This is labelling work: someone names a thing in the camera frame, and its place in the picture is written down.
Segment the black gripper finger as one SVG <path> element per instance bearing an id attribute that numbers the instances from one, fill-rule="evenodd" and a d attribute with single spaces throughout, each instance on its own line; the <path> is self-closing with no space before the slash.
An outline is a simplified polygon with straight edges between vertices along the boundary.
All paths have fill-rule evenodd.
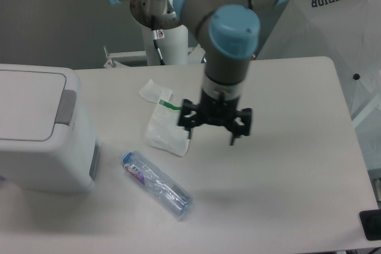
<path id="1" fill-rule="evenodd" d="M 191 139 L 193 128 L 200 126 L 198 105 L 188 99 L 184 99 L 177 125 L 183 127 L 188 132 L 188 138 Z"/>
<path id="2" fill-rule="evenodd" d="M 241 136 L 249 136 L 252 123 L 252 108 L 236 110 L 233 117 L 228 121 L 228 131 L 231 132 L 230 146 Z"/>

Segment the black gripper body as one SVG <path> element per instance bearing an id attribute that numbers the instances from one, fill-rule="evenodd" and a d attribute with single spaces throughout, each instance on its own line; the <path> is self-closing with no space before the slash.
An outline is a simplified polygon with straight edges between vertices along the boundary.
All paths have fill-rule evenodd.
<path id="1" fill-rule="evenodd" d="M 197 125 L 223 126 L 228 131 L 241 130 L 242 128 L 236 122 L 239 99 L 240 97 L 231 100 L 221 97 L 215 99 L 202 90 L 200 103 L 196 110 Z"/>

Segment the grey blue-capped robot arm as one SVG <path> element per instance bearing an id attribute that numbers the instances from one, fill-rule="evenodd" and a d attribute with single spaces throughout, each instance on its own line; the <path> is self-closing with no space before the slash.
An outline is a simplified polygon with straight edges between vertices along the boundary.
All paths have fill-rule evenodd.
<path id="1" fill-rule="evenodd" d="M 238 109 L 243 82 L 258 46 L 257 11 L 287 0 L 108 0 L 129 1 L 133 18 L 150 29 L 184 26 L 205 51 L 198 104 L 183 100 L 178 125 L 192 131 L 203 124 L 223 126 L 232 138 L 249 136 L 252 109 Z"/>

